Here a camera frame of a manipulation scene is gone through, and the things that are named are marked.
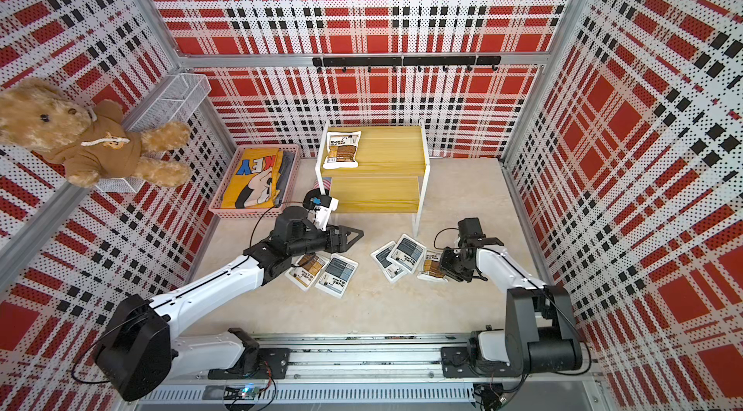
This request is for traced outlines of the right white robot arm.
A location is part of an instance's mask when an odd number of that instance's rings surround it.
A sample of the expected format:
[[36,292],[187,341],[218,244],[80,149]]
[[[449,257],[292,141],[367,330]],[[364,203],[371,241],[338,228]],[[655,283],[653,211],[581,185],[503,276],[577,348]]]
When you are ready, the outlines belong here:
[[505,324],[474,331],[464,348],[443,348],[444,375],[523,378],[581,370],[582,340],[569,293],[526,271],[501,240],[485,235],[477,217],[459,221],[458,233],[456,246],[443,250],[440,269],[458,283],[493,283],[505,296]]

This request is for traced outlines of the brown coffee bag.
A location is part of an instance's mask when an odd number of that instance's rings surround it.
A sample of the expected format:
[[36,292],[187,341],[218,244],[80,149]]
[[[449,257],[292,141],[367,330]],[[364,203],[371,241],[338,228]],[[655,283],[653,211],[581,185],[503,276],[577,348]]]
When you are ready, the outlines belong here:
[[441,254],[439,252],[426,251],[417,279],[428,283],[446,283],[447,279],[441,269]]
[[327,170],[356,168],[356,153],[362,132],[328,132],[326,134],[326,156],[322,167]]
[[328,264],[328,257],[310,253],[300,257],[284,275],[301,290],[308,291]]

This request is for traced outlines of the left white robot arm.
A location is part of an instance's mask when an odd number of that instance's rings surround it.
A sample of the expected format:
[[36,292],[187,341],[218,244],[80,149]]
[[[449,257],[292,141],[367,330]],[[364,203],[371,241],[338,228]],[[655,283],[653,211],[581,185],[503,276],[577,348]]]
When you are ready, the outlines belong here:
[[216,379],[246,377],[260,368],[257,341],[239,328],[187,337],[195,322],[232,299],[284,275],[295,259],[343,253],[364,235],[343,225],[316,226],[301,206],[284,209],[268,237],[226,266],[149,300],[132,295],[116,308],[94,355],[96,366],[124,399],[137,401],[171,378],[206,370]]

